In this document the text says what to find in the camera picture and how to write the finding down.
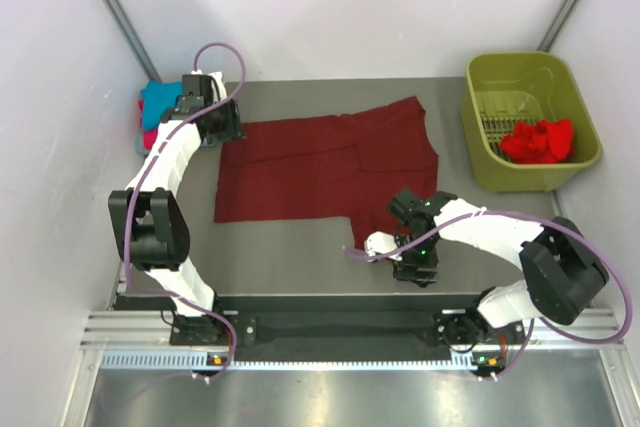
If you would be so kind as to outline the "dark red t shirt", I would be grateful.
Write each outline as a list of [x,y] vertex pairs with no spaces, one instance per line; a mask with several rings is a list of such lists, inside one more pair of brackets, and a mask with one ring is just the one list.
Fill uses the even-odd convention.
[[356,247],[391,232],[389,211],[404,189],[437,190],[438,155],[425,110],[409,97],[354,114],[245,126],[247,137],[222,148],[215,222],[345,217]]

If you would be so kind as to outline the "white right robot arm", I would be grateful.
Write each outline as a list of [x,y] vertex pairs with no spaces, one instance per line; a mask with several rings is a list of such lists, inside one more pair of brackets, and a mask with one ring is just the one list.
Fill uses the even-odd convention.
[[522,279],[480,293],[467,315],[467,331],[487,343],[503,327],[540,319],[559,335],[568,332],[608,284],[610,271],[600,255],[568,219],[545,220],[512,211],[488,210],[448,192],[422,199],[410,190],[397,194],[392,215],[405,234],[376,231],[365,242],[369,262],[391,260],[401,279],[431,279],[439,241],[456,242],[489,253],[515,266]]

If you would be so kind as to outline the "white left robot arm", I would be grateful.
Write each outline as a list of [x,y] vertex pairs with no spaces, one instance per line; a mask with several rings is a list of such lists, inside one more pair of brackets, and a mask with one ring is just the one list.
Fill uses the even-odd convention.
[[177,345],[230,342],[216,291],[190,258],[191,235],[176,196],[193,155],[203,146],[242,139],[245,132],[220,72],[183,76],[178,95],[163,112],[156,140],[136,176],[113,191],[108,210],[126,270],[158,283],[174,306]]

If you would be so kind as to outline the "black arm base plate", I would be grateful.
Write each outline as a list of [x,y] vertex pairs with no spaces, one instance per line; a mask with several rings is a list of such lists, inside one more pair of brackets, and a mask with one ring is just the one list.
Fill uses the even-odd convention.
[[524,340],[520,323],[493,329],[461,311],[356,310],[227,312],[241,347],[277,340],[408,340],[428,347],[514,346]]

